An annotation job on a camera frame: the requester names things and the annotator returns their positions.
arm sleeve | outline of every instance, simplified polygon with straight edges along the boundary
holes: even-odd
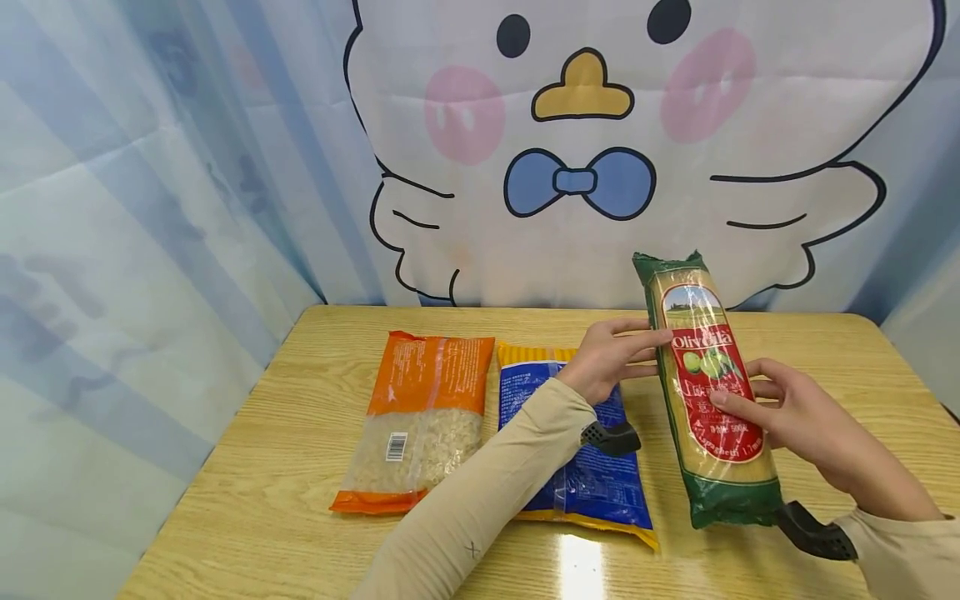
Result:
[[[879,600],[956,598],[960,521],[893,521],[857,509],[837,519],[856,548],[867,588]]]
[[[400,521],[353,598],[446,599],[500,530],[580,448],[596,420],[589,404],[550,379],[507,425]]]

yellow beak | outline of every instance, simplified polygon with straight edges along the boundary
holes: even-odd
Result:
[[[634,108],[634,93],[607,81],[603,55],[592,48],[573,53],[561,71],[560,82],[534,96],[537,121],[555,119],[622,119]]]

white cloth backdrop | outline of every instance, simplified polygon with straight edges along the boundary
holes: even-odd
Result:
[[[640,307],[697,248],[960,409],[958,11],[0,3],[0,597],[118,590],[318,301]]]

pasta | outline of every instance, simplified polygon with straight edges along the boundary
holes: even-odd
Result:
[[[479,449],[492,354],[493,338],[391,332],[330,510],[406,513]]]
[[[638,253],[634,266],[651,325],[674,332],[658,365],[693,527],[773,525],[783,500],[763,430],[709,401],[713,390],[754,395],[707,266],[698,252],[687,260]]]
[[[503,428],[537,388],[573,358],[575,349],[524,348],[501,344],[500,423]],[[620,388],[594,407],[597,420],[612,427],[626,420]],[[636,454],[607,456],[585,445],[554,473],[516,516],[518,520],[562,521],[590,529],[637,536],[658,548],[650,511],[640,484]]]

olivoila logo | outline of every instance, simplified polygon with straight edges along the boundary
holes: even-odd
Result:
[[[726,325],[710,325],[693,329],[674,329],[673,348],[704,349],[717,346],[729,346],[733,335]]]

